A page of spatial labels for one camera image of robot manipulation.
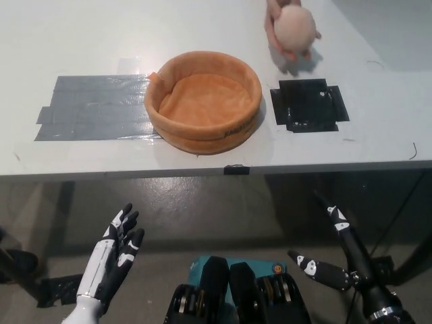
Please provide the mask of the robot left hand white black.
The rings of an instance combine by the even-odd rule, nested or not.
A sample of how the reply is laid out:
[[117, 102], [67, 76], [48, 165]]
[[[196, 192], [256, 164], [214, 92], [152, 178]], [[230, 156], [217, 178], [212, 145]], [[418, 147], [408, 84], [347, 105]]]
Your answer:
[[124, 282], [144, 238], [136, 229], [138, 211], [128, 203], [113, 218], [96, 243], [77, 291], [78, 296], [94, 298], [108, 306]]

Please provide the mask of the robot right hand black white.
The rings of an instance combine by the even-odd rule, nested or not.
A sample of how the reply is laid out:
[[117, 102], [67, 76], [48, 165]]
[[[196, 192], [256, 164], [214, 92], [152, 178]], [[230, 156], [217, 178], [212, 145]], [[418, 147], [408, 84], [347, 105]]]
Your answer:
[[290, 258], [307, 277], [324, 286], [339, 291], [354, 288], [362, 296], [362, 312], [369, 323], [383, 323], [386, 319], [401, 315], [402, 303], [381, 281], [372, 258], [354, 227], [337, 205], [317, 191], [315, 196], [332, 222], [332, 228], [346, 256], [348, 268], [343, 269], [318, 261], [293, 250], [288, 251]]

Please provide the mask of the person's bare hand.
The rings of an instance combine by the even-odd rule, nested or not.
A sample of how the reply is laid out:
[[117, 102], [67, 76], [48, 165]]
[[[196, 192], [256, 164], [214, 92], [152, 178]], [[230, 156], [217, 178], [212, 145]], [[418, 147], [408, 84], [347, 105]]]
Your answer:
[[265, 32], [269, 44], [286, 59], [311, 58], [311, 46], [321, 38], [312, 13], [301, 1], [267, 1]]

